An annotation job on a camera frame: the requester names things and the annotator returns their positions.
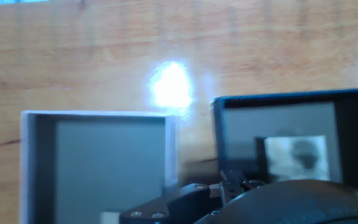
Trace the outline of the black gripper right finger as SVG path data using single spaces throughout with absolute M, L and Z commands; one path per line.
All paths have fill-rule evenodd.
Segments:
M 244 172 L 233 170 L 221 170 L 221 181 L 218 184 L 209 186 L 210 197 L 220 199 L 222 205 L 227 205 L 230 201 L 240 197 L 246 192 L 257 189 L 265 182 L 253 177 L 246 177 Z

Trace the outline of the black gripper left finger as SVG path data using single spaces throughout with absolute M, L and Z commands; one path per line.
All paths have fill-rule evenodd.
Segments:
M 220 208 L 217 186 L 190 184 L 122 212 L 119 224 L 192 224 Z

